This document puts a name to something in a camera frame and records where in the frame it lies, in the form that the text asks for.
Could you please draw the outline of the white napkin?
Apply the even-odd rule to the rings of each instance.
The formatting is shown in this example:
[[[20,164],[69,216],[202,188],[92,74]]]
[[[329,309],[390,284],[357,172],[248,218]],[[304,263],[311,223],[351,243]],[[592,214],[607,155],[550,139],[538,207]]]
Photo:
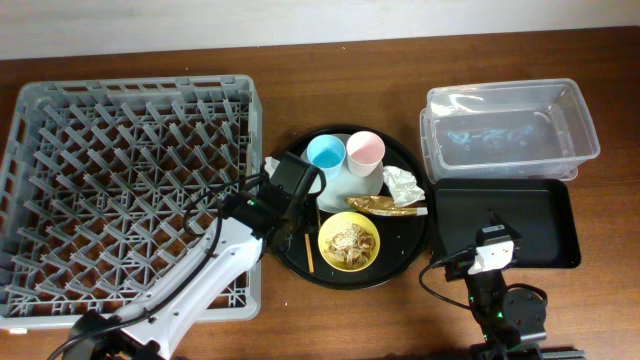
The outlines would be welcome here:
[[[397,207],[407,207],[426,199],[425,191],[418,186],[410,171],[386,165],[383,167],[383,182]]]

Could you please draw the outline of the gold foil wrapper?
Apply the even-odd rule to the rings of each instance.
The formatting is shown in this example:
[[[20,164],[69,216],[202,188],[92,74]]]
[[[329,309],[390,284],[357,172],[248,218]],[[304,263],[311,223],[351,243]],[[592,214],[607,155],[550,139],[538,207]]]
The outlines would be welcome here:
[[[358,212],[385,217],[426,216],[427,207],[400,207],[392,197],[367,195],[345,198],[346,204]]]

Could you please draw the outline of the wooden chopstick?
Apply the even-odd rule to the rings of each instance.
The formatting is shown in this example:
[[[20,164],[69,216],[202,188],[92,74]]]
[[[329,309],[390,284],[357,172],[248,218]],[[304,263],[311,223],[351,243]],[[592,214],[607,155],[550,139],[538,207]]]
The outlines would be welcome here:
[[[315,267],[314,267],[314,260],[313,260],[312,247],[311,247],[311,239],[310,239],[309,233],[305,233],[304,240],[305,240],[305,249],[306,249],[308,270],[309,270],[309,273],[313,274],[315,272]]]

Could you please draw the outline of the yellow bowl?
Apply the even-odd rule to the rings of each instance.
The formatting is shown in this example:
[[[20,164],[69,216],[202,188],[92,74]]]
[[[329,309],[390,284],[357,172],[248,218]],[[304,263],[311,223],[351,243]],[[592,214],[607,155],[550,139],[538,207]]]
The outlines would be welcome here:
[[[318,247],[323,259],[333,268],[359,272],[375,261],[381,240],[369,218],[356,212],[341,212],[322,224]]]

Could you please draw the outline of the pink cup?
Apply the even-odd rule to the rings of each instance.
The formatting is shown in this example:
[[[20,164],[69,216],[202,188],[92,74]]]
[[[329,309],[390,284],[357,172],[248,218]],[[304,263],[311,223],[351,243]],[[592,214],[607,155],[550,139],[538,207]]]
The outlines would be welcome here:
[[[359,177],[370,175],[385,155],[382,138],[370,131],[351,135],[346,144],[347,164],[350,172]]]

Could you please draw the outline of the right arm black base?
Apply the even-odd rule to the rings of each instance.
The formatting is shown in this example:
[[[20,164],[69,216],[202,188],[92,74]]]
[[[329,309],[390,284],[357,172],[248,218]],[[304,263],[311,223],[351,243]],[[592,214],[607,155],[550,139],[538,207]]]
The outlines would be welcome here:
[[[544,327],[546,320],[547,295],[539,288],[526,284],[507,286],[503,309],[507,321],[513,325],[520,342],[507,349],[503,344],[484,342],[470,347],[473,360],[585,360],[586,353],[574,348],[542,349],[540,343],[547,338]]]

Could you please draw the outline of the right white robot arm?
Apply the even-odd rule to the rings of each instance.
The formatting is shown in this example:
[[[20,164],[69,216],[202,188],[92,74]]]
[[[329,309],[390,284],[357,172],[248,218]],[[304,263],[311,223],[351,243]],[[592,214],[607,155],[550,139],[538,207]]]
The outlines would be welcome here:
[[[488,210],[488,217],[489,225],[476,232],[475,243],[447,262],[445,278],[464,280],[471,313],[487,342],[509,349],[519,344],[520,336],[503,309],[508,290],[502,270],[515,262],[521,235],[493,209]]]

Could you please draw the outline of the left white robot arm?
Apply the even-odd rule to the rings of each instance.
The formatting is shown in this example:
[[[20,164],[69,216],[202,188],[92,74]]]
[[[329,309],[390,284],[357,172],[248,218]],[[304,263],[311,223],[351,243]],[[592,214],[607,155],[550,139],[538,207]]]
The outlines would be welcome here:
[[[265,253],[282,251],[306,231],[316,210],[318,167],[285,153],[273,172],[262,170],[203,193],[217,215],[196,245],[142,295],[113,315],[84,314],[52,353],[62,359],[168,359],[209,305]]]

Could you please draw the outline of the food scraps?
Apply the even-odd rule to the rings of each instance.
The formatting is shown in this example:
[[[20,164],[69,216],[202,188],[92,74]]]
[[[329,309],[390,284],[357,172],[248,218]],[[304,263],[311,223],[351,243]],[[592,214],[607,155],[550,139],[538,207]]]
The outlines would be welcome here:
[[[373,234],[357,224],[347,224],[325,241],[326,256],[340,268],[355,270],[366,265],[378,246]]]

